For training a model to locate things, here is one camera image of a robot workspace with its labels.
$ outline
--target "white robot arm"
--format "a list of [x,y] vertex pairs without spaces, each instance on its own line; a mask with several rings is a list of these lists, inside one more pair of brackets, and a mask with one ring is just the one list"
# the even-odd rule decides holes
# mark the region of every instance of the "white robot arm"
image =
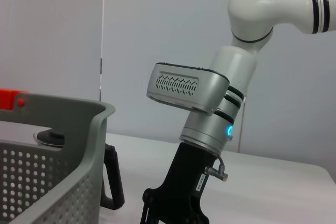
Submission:
[[[141,224],[209,224],[201,195],[209,175],[227,179],[220,156],[273,27],[291,23],[305,34],[336,30],[336,0],[230,0],[228,12],[232,45],[209,69],[157,63],[152,72],[147,96],[190,114],[165,181],[144,192]],[[217,158],[218,170],[212,167]]]

